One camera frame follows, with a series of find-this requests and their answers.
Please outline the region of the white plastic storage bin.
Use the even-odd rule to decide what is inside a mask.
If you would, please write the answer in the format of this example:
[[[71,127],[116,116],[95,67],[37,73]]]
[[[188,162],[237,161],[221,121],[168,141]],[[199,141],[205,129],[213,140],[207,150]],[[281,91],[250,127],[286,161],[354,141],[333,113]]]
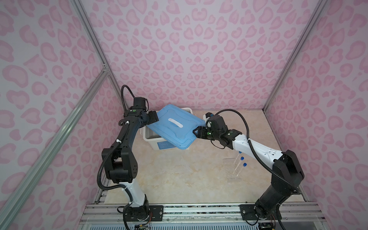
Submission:
[[[184,109],[185,111],[193,114],[193,111],[190,108],[181,108],[181,109]],[[148,142],[154,150],[166,150],[177,148],[176,146],[172,145],[167,140],[165,140],[164,138],[160,137],[158,134],[153,132],[151,129],[149,129],[148,125],[142,128],[141,135],[143,136],[143,139],[146,142]]]

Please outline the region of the blue plastic bin lid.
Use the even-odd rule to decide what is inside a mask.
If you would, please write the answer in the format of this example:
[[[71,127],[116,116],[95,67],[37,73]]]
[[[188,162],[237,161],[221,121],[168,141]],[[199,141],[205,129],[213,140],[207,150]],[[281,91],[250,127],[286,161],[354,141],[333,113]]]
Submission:
[[[203,119],[169,104],[157,112],[158,121],[148,128],[177,148],[187,149],[196,139],[193,131],[205,125]]]

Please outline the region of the clear acrylic test tube rack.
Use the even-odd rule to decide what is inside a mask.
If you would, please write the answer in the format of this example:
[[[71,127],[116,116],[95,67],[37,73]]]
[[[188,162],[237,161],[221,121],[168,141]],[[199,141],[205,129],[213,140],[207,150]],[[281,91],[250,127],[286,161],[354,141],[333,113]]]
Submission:
[[[225,158],[222,160],[223,165],[225,167],[226,170],[226,177],[227,177],[227,182],[228,183],[237,183],[241,181],[241,175],[239,175],[239,177],[235,177],[233,175],[233,172],[235,170],[235,167],[238,164],[238,160],[241,157],[238,158]]]

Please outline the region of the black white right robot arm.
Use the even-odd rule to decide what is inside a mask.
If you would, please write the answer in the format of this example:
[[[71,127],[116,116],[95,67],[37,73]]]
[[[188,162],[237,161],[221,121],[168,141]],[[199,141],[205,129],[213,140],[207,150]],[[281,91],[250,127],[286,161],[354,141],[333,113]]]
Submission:
[[[245,153],[271,173],[270,186],[256,201],[250,215],[256,220],[271,216],[281,219],[280,206],[292,195],[301,194],[299,186],[305,177],[301,164],[291,150],[276,150],[252,140],[245,118],[241,119],[246,127],[245,133],[229,129],[219,113],[207,113],[204,125],[195,128],[193,134],[198,139],[218,141],[223,148]]]

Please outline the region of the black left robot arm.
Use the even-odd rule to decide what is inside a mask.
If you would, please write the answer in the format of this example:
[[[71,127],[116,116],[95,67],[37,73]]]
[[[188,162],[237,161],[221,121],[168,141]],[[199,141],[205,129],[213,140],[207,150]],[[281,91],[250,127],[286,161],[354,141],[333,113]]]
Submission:
[[[147,99],[135,97],[118,123],[121,130],[116,140],[102,151],[97,185],[103,191],[122,189],[126,193],[127,205],[119,210],[124,218],[131,216],[138,221],[149,221],[152,216],[147,196],[136,182],[139,168],[132,147],[139,129],[157,121],[156,112],[148,110]]]

